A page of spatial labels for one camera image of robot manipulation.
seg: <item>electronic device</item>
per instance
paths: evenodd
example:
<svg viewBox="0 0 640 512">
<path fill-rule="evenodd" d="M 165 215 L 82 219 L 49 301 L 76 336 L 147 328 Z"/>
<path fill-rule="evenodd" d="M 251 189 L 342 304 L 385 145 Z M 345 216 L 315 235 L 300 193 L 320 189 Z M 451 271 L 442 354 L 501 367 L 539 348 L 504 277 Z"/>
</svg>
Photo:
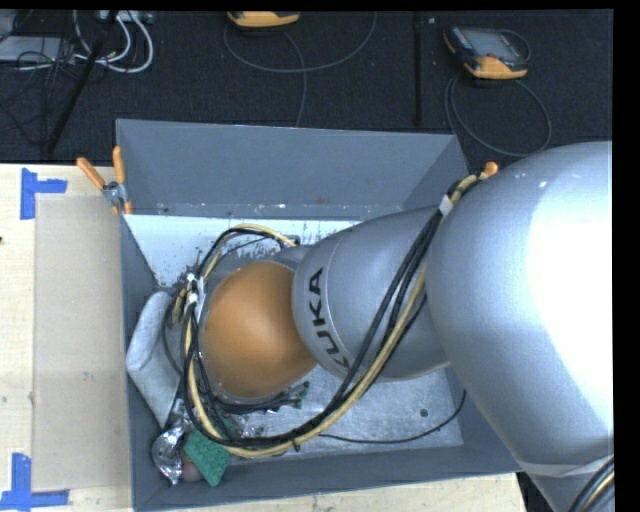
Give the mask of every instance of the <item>electronic device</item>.
<svg viewBox="0 0 640 512">
<path fill-rule="evenodd" d="M 299 11 L 227 11 L 227 17 L 243 32 L 271 32 L 288 28 Z"/>
<path fill-rule="evenodd" d="M 527 74 L 529 48 L 515 32 L 452 26 L 443 36 L 449 50 L 475 78 L 510 80 Z"/>
</svg>

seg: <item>wire bundle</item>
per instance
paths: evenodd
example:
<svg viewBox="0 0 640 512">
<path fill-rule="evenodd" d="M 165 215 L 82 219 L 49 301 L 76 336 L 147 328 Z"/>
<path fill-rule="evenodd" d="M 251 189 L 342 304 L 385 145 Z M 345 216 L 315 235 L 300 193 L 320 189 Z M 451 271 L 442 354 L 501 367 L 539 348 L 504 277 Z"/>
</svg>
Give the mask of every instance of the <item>wire bundle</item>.
<svg viewBox="0 0 640 512">
<path fill-rule="evenodd" d="M 467 176 L 451 187 L 444 200 L 446 200 L 450 207 L 453 207 L 462 195 L 470 190 L 472 185 L 477 184 L 480 180 L 484 180 L 487 177 L 488 175 L 484 172 L 478 175 L 472 174 Z M 378 307 L 376 315 L 371 322 L 349 372 L 324 410 L 302 425 L 286 433 L 264 437 L 241 437 L 235 435 L 231 429 L 228 428 L 228 423 L 224 421 L 221 408 L 219 404 L 216 403 L 215 397 L 212 399 L 211 389 L 206 381 L 206 375 L 202 365 L 202 356 L 199 352 L 197 336 L 198 319 L 196 315 L 197 298 L 193 297 L 195 297 L 194 294 L 197 295 L 198 293 L 198 280 L 206 280 L 210 276 L 224 254 L 222 249 L 223 243 L 230 237 L 235 236 L 235 234 L 254 234 L 269 237 L 278 240 L 283 246 L 293 246 L 295 243 L 269 228 L 253 224 L 241 224 L 224 232 L 205 256 L 197 273 L 189 278 L 187 285 L 177 294 L 173 308 L 172 316 L 177 321 L 182 322 L 183 325 L 182 353 L 184 355 L 184 361 L 182 367 L 182 389 L 186 410 L 194 426 L 209 439 L 226 447 L 232 454 L 245 458 L 280 455 L 290 449 L 299 450 L 302 443 L 319 435 L 342 441 L 375 443 L 376 441 L 341 438 L 340 436 L 322 433 L 338 421 L 375 382 L 386 362 L 393 354 L 395 347 L 411 326 L 417 311 L 424 304 L 426 280 L 425 256 L 438 226 L 446 213 L 448 213 L 448 210 L 444 208 L 438 209 L 426 220 L 424 227 L 407 251 L 394 278 L 389 284 L 387 292 Z M 388 321 L 386 325 L 383 326 L 383 319 L 387 313 L 389 313 Z M 377 355 L 371 366 L 363 370 L 361 368 L 362 363 L 380 329 L 384 329 L 382 343 L 378 348 Z M 196 375 L 196 367 L 199 369 L 201 377 L 200 386 Z M 356 376 L 361 373 L 362 376 L 356 380 Z M 201 395 L 206 397 L 208 404 L 205 405 Z M 410 438 L 387 441 L 381 440 L 380 442 L 408 442 L 439 430 L 453 420 L 460 412 L 465 396 L 466 392 L 463 392 L 459 405 L 453 415 L 437 427 Z"/>
</svg>

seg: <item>yellow cable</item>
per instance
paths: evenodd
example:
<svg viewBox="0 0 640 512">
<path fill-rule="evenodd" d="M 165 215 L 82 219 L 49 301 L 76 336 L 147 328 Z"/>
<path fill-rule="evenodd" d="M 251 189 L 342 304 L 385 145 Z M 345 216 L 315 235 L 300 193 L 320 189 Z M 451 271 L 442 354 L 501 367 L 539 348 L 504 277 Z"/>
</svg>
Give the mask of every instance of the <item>yellow cable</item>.
<svg viewBox="0 0 640 512">
<path fill-rule="evenodd" d="M 281 242 L 283 242 L 284 244 L 288 245 L 289 247 L 295 247 L 296 243 L 291 240 L 290 238 L 288 238 L 287 236 L 283 235 L 282 233 L 268 228 L 266 226 L 261 226 L 259 224 L 252 224 L 252 223 L 244 223 L 244 224 L 238 224 L 237 226 L 233 226 L 234 229 L 254 229 L 256 231 L 260 231 L 262 233 L 267 233 L 269 235 L 271 235 L 273 238 L 276 238 L 278 240 L 280 240 Z M 226 240 L 228 237 L 233 236 L 234 233 L 229 233 L 224 240 Z M 209 278 L 209 275 L 211 274 L 211 272 L 213 272 L 213 269 L 216 266 L 216 263 L 218 262 L 218 260 L 220 259 L 220 255 L 222 254 L 222 246 L 218 249 L 218 251 L 216 251 L 216 253 L 214 254 L 214 256 L 211 258 L 211 261 L 209 262 L 209 265 L 207 265 L 207 268 L 203 274 L 203 278 L 206 281 Z"/>
<path fill-rule="evenodd" d="M 364 395 L 366 390 L 369 388 L 369 386 L 373 383 L 373 381 L 376 379 L 376 377 L 382 370 L 387 359 L 389 359 L 389 357 L 391 356 L 393 349 L 395 348 L 400 338 L 402 337 L 402 332 L 404 331 L 405 326 L 409 322 L 409 318 L 412 313 L 412 310 L 418 303 L 420 294 L 424 290 L 425 276 L 426 276 L 425 265 L 423 264 L 416 278 L 416 281 L 411 288 L 411 292 L 407 298 L 407 302 L 403 307 L 402 311 L 400 312 L 400 315 L 398 316 L 398 321 L 394 329 L 391 331 L 391 334 L 389 335 L 388 342 L 380 350 L 380 353 L 376 356 L 375 360 L 373 361 L 373 363 L 365 373 L 362 380 L 360 380 L 356 384 L 353 393 L 351 393 L 351 395 L 347 398 L 347 400 L 345 400 L 345 402 L 340 407 L 338 407 L 331 416 L 329 416 L 317 427 L 310 430 L 306 434 L 298 436 L 292 441 L 287 441 L 270 448 L 247 449 L 247 448 L 237 448 L 237 447 L 227 447 L 227 446 L 225 446 L 225 448 L 234 455 L 237 455 L 240 457 L 246 457 L 246 458 L 280 455 L 290 450 L 291 448 L 295 448 L 296 446 L 299 446 L 302 443 L 314 438 L 315 436 L 317 436 L 318 434 L 320 434 L 321 432 L 329 428 L 331 425 L 333 425 L 336 421 L 338 421 L 338 419 L 340 419 L 340 417 L 342 417 L 344 413 L 346 413 L 353 406 L 353 404 L 355 404 L 357 400 L 362 395 Z M 185 349 L 188 352 L 189 347 L 191 346 L 191 341 L 193 336 L 191 332 L 192 326 L 190 321 L 188 321 L 186 329 L 187 330 L 185 332 Z M 189 365 L 188 385 L 189 385 L 189 392 L 192 395 L 194 405 L 196 407 L 196 410 L 198 411 L 198 416 L 202 420 L 205 430 L 215 438 L 218 438 L 221 440 L 224 439 L 220 435 L 220 433 L 216 430 L 216 428 L 211 424 L 211 421 L 208 418 L 208 415 L 202 404 L 202 401 L 200 400 L 200 395 L 198 393 L 198 386 L 196 383 L 195 372 L 193 369 L 193 361 L 191 361 Z"/>
</svg>

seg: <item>black floor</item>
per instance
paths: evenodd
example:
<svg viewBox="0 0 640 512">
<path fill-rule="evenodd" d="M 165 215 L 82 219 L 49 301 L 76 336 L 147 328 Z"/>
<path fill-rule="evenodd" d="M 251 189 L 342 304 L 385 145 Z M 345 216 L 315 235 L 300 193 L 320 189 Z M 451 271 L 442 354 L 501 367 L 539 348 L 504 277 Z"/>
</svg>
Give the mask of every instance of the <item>black floor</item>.
<svg viewBox="0 0 640 512">
<path fill-rule="evenodd" d="M 73 163 L 86 156 L 94 164 L 110 164 L 118 118 L 453 130 L 469 170 L 489 160 L 504 167 L 542 147 L 612 137 L 613 10 L 429 11 L 419 18 L 409 11 L 303 12 L 285 32 L 261 37 L 238 33 L 224 12 L 155 14 L 147 25 L 153 60 L 140 73 L 96 65 L 78 89 L 83 61 L 67 63 L 64 52 L 54 65 L 36 71 L 2 63 L 0 162 Z M 16 33 L 65 39 L 73 34 L 69 11 L 24 10 L 21 16 Z M 90 11 L 80 12 L 78 23 L 90 45 L 107 26 L 97 24 Z M 519 84 L 524 87 L 478 87 L 461 74 L 443 42 L 442 31 L 450 25 L 522 36 L 531 52 L 529 72 Z M 114 26 L 101 56 L 124 43 Z M 77 38 L 71 44 L 78 46 Z M 144 62 L 148 48 L 139 32 L 133 47 L 118 65 Z M 28 65 L 27 55 L 20 65 Z M 291 71 L 301 67 L 307 72 Z M 458 75 L 452 106 L 475 138 L 447 117 L 445 91 Z M 526 476 L 521 484 L 530 510 L 545 510 Z"/>
</svg>

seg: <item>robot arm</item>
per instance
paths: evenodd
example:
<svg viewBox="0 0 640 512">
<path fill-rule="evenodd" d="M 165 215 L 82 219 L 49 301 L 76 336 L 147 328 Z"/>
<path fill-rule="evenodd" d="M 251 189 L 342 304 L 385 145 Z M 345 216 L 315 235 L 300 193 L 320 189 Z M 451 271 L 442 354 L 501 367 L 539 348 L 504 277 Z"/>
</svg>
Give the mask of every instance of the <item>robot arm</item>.
<svg viewBox="0 0 640 512">
<path fill-rule="evenodd" d="M 592 476 L 592 504 L 610 505 L 612 469 L 598 470 L 613 454 L 611 144 L 549 150 L 478 178 L 439 208 L 313 246 L 238 227 L 283 250 L 226 276 L 198 316 L 187 306 L 188 394 L 212 437 L 241 456 L 279 454 L 375 382 L 450 365 L 554 509 Z M 316 364 L 344 380 L 291 435 L 233 441 L 198 404 L 196 359 L 213 393 L 242 407 L 273 403 Z"/>
</svg>

